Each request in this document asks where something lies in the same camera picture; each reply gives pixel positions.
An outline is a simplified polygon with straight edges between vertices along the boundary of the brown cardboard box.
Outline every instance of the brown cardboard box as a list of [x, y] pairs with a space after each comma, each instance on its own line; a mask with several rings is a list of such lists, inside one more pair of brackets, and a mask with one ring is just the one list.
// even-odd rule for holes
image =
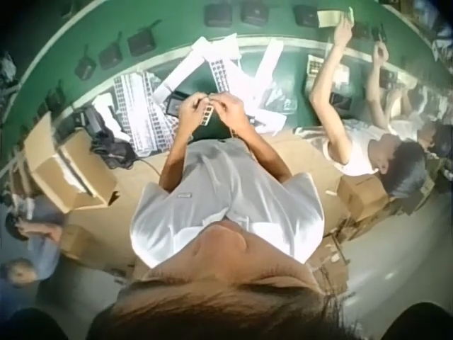
[[414, 191], [409, 197], [401, 199], [403, 211], [408, 215], [412, 215], [412, 213], [421, 208], [422, 204], [430, 197], [434, 185], [435, 182], [427, 176], [425, 184], [420, 190]]
[[381, 181], [374, 175], [341, 176], [337, 195], [356, 221], [375, 214], [389, 202]]
[[[107, 207], [116, 199], [116, 177], [97, 154], [90, 152], [91, 138], [85, 130], [77, 130], [56, 147], [48, 113], [24, 145], [31, 176], [63, 213]], [[71, 185], [67, 178], [82, 189]]]

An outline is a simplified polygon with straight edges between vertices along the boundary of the forearm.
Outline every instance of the forearm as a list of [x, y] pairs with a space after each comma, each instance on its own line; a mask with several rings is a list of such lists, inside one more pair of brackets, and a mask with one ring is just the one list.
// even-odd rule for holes
[[337, 66], [340, 64], [344, 51], [344, 47], [332, 47], [314, 81], [313, 89], [310, 93], [311, 100], [329, 101], [332, 92], [333, 75]]
[[241, 133], [240, 137], [255, 155], [257, 162], [277, 181], [283, 183], [292, 177], [282, 157], [253, 128]]
[[168, 153], [162, 169], [159, 186], [171, 193], [181, 182], [184, 170], [184, 157], [187, 150], [188, 138], [176, 135], [173, 146]]

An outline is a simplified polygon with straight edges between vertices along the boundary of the packaging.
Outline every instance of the packaging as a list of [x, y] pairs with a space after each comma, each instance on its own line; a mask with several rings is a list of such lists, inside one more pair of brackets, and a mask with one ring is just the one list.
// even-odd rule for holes
[[341, 294], [348, 290], [348, 261], [333, 235], [323, 238], [308, 263], [319, 286], [326, 294]]
[[374, 215], [389, 202], [381, 181], [374, 175], [341, 176], [337, 195], [355, 221]]
[[90, 152], [91, 138], [85, 130], [77, 130], [56, 147], [47, 113], [24, 146], [31, 176], [63, 213], [108, 207], [117, 199], [116, 177], [97, 154]]
[[414, 191], [409, 197], [401, 199], [401, 207], [403, 211], [412, 215], [415, 211], [421, 208], [424, 202], [430, 197], [435, 182], [429, 177], [426, 177], [425, 184], [420, 190]]

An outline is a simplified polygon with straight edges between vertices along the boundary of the black electronic device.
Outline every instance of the black electronic device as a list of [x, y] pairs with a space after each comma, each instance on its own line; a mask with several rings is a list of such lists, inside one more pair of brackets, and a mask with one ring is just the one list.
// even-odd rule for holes
[[180, 91], [174, 91], [168, 98], [166, 115], [172, 115], [173, 117], [179, 117], [179, 106], [189, 95]]
[[241, 20], [254, 26], [264, 26], [269, 21], [269, 7], [261, 2], [243, 2]]
[[349, 111], [351, 109], [352, 98], [331, 92], [329, 103], [337, 110]]
[[360, 21], [355, 21], [354, 26], [352, 27], [352, 37], [363, 40], [369, 39], [368, 23], [361, 23]]
[[230, 4], [210, 4], [205, 6], [207, 27], [228, 28], [233, 24], [233, 7]]
[[296, 24], [302, 27], [319, 27], [318, 9], [314, 6], [296, 5], [292, 8]]
[[381, 68], [379, 71], [379, 87], [381, 89], [390, 90], [395, 87], [397, 82], [398, 74], [396, 72]]
[[154, 50], [156, 42], [151, 28], [145, 28], [132, 37], [128, 37], [127, 45], [129, 46], [130, 55], [133, 57], [138, 57]]
[[96, 69], [96, 62], [88, 56], [88, 45], [85, 46], [84, 56], [79, 60], [74, 73], [80, 80], [88, 80]]
[[121, 33], [118, 33], [118, 38], [112, 42], [104, 50], [99, 53], [99, 65], [101, 69], [107, 70], [117, 66], [122, 61], [122, 53], [120, 47]]

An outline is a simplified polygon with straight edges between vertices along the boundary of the hand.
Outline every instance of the hand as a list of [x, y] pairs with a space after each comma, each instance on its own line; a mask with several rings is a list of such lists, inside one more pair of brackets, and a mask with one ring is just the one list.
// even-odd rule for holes
[[382, 41], [376, 42], [373, 50], [373, 64], [381, 67], [387, 60], [389, 60], [389, 51], [386, 45]]
[[207, 94], [197, 92], [181, 103], [177, 136], [188, 139], [193, 134], [200, 125], [209, 102]]
[[220, 120], [228, 128], [234, 130], [239, 137], [253, 128], [243, 109], [241, 99], [228, 92], [223, 92], [211, 94], [210, 100]]
[[333, 34], [333, 44], [338, 47], [346, 47], [349, 40], [352, 38], [352, 23], [346, 18], [346, 15], [342, 15], [340, 22], [335, 28]]

